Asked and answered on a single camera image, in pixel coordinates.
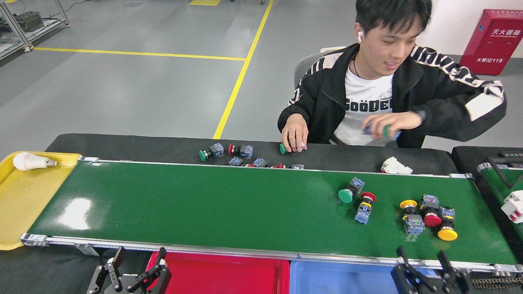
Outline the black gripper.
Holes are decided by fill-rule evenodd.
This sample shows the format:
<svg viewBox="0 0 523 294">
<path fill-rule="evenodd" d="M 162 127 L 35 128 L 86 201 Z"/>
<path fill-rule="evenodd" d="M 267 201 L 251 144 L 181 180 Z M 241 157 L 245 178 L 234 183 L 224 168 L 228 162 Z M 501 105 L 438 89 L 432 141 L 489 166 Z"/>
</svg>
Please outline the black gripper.
<svg viewBox="0 0 523 294">
<path fill-rule="evenodd" d="M 119 267 L 125 256 L 125 248 L 120 246 L 113 258 L 105 265 L 99 265 L 93 274 L 87 289 L 88 294 L 164 294 L 172 277 L 165 261 L 167 251 L 161 247 L 157 254 L 156 264 L 137 276 L 131 276 L 127 288 L 123 287 Z M 103 289 L 106 278 L 110 285 Z"/>
</svg>

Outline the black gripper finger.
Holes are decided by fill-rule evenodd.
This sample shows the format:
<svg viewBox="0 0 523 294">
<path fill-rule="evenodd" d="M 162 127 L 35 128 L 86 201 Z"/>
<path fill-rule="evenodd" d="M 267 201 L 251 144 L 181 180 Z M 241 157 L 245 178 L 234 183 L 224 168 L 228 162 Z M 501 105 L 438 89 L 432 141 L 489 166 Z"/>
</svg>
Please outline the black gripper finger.
<svg viewBox="0 0 523 294">
<path fill-rule="evenodd" d="M 437 294 L 438 282 L 419 272 L 409 264 L 403 246 L 396 250 L 398 262 L 391 271 L 392 279 L 400 294 Z"/>
<path fill-rule="evenodd" d="M 444 251 L 440 251 L 437 254 L 437 258 L 443 270 L 443 285 L 441 286 L 443 293 L 465 294 L 469 292 L 471 286 L 469 285 L 469 281 L 467 281 L 467 275 L 452 266 L 450 260 L 447 257 L 447 254 Z"/>
</svg>

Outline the person's left hand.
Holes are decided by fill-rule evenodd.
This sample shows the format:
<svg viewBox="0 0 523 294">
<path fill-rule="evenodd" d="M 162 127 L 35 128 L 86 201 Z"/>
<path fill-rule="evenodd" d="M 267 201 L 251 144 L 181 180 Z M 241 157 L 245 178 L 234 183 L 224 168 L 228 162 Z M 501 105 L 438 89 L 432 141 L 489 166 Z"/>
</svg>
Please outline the person's left hand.
<svg viewBox="0 0 523 294">
<path fill-rule="evenodd" d="M 416 112 L 390 112 L 386 114 L 369 115 L 361 123 L 361 129 L 370 126 L 372 138 L 379 139 L 385 134 L 392 137 L 403 129 L 417 128 L 422 124 L 422 116 Z"/>
</svg>

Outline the person's right hand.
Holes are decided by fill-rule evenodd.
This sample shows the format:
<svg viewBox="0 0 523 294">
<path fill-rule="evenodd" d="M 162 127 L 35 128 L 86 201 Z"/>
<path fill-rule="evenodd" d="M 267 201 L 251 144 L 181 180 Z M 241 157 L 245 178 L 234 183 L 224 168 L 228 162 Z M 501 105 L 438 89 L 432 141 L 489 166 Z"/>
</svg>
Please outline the person's right hand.
<svg viewBox="0 0 523 294">
<path fill-rule="evenodd" d="M 291 114 L 284 124 L 281 142 L 286 152 L 302 152 L 307 150 L 308 126 L 301 114 Z"/>
</svg>

